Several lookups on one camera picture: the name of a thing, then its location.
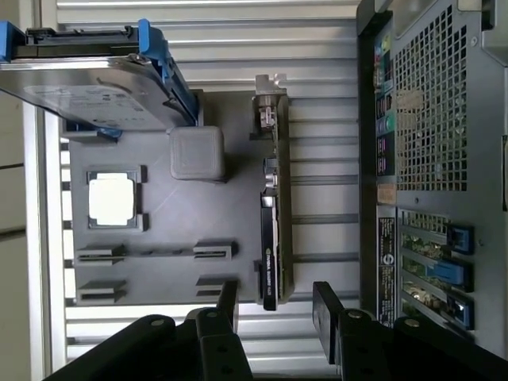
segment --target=screw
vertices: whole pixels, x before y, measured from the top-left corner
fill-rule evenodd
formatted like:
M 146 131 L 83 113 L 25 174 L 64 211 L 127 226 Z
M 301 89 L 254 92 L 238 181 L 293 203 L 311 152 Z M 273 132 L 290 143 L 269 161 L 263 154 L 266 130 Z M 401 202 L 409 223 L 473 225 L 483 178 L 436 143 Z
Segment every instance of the screw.
M 362 314 L 360 311 L 353 310 L 348 312 L 348 316 L 353 319 L 361 319 L 364 314 Z
M 414 319 L 407 319 L 404 322 L 411 328 L 418 328 L 420 326 L 420 323 Z

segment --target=perforated metal mesh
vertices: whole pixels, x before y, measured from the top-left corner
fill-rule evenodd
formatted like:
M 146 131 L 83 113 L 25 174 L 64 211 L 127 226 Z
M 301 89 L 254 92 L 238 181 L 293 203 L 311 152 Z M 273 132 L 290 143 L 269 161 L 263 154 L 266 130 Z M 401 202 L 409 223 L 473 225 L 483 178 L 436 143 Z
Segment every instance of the perforated metal mesh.
M 401 191 L 468 188 L 466 34 L 450 6 L 395 57 Z
M 424 214 L 403 210 L 402 224 L 417 229 L 429 230 L 434 233 L 446 234 L 446 224 L 449 219 L 433 214 Z

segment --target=blue drive bracket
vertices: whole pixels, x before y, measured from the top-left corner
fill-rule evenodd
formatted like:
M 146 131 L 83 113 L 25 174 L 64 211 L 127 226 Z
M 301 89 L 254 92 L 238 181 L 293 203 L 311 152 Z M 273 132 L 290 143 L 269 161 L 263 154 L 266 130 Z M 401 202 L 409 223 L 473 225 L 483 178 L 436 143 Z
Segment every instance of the blue drive bracket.
M 446 305 L 442 308 L 441 314 L 463 330 L 475 329 L 475 303 L 462 294 L 447 291 Z
M 164 85 L 171 91 L 188 114 L 189 122 L 198 123 L 199 104 L 189 86 L 185 82 L 181 71 L 169 52 L 167 40 L 162 31 L 150 26 L 147 19 L 137 23 L 139 33 L 139 51 L 142 56 L 149 58 L 160 72 Z
M 449 258 L 438 261 L 433 267 L 428 266 L 425 274 L 464 292 L 473 292 L 475 290 L 473 268 L 473 264 Z
M 446 246 L 465 256 L 475 253 L 475 228 L 467 225 L 446 225 Z
M 0 21 L 0 64 L 9 63 L 14 45 L 24 45 L 25 34 L 14 24 Z

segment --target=hard drive label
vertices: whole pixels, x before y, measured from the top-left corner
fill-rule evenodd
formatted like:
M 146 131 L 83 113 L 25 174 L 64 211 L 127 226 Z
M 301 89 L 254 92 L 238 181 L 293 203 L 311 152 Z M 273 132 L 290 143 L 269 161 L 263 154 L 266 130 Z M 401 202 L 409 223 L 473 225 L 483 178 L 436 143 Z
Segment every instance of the hard drive label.
M 103 85 L 28 86 L 25 92 L 96 127 L 146 129 L 160 121 L 127 91 Z
M 386 327 L 393 326 L 396 318 L 395 272 L 395 218 L 379 218 L 377 318 Z

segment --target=metal rack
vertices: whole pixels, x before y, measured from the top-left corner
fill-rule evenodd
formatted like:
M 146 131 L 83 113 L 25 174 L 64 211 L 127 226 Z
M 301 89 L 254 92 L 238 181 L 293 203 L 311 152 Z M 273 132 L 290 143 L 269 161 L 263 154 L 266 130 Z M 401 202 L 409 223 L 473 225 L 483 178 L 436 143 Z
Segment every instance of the metal rack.
M 113 27 L 140 16 L 129 6 L 118 11 L 99 3 L 81 7 L 72 1 L 44 1 L 44 8 L 41 3 L 22 0 L 23 29 Z M 144 14 L 160 20 L 155 26 L 174 41 L 172 51 L 192 87 L 209 92 L 254 90 L 255 74 L 287 74 L 285 85 L 294 99 L 290 107 L 291 174 L 297 200 L 294 208 L 299 212 L 294 222 L 298 283 L 294 300 L 277 313 L 267 313 L 255 303 L 240 305 L 239 334 L 256 372 L 335 373 L 326 363 L 312 326 L 311 285 L 316 274 L 330 281 L 348 307 L 358 306 L 358 132 L 352 19 L 356 3 L 304 2 L 293 8 L 285 2 L 268 6 L 238 2 L 230 7 L 161 2 L 158 7 L 147 6 Z M 132 6 L 144 5 L 133 2 Z M 309 10 L 313 10 L 312 18 L 307 16 Z M 245 14 L 252 19 L 245 20 Z M 201 305 L 72 305 L 75 277 L 68 145 L 60 139 L 56 117 L 24 106 L 24 120 L 32 374 L 38 380 L 138 317 L 161 313 L 178 322 Z M 336 201 L 330 209 L 323 200 L 332 194 Z

